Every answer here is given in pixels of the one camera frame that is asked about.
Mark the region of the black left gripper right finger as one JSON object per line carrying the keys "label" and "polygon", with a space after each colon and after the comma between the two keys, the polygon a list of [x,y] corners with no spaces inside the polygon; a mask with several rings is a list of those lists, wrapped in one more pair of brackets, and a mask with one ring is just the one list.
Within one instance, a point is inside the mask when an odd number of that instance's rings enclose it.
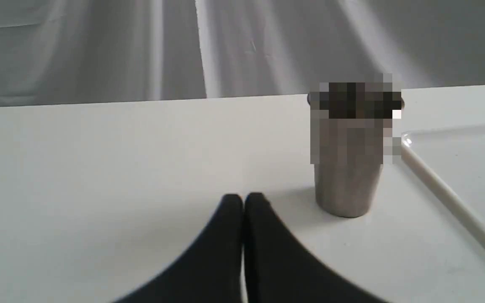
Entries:
{"label": "black left gripper right finger", "polygon": [[261,192],[245,199],[245,284],[250,303],[383,302],[313,256]]}

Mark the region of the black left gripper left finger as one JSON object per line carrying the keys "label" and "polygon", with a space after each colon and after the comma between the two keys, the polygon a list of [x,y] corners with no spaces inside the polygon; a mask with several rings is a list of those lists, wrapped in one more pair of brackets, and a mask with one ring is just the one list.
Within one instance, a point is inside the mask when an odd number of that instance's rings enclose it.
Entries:
{"label": "black left gripper left finger", "polygon": [[225,194],[192,244],[120,303],[240,303],[244,205]]}

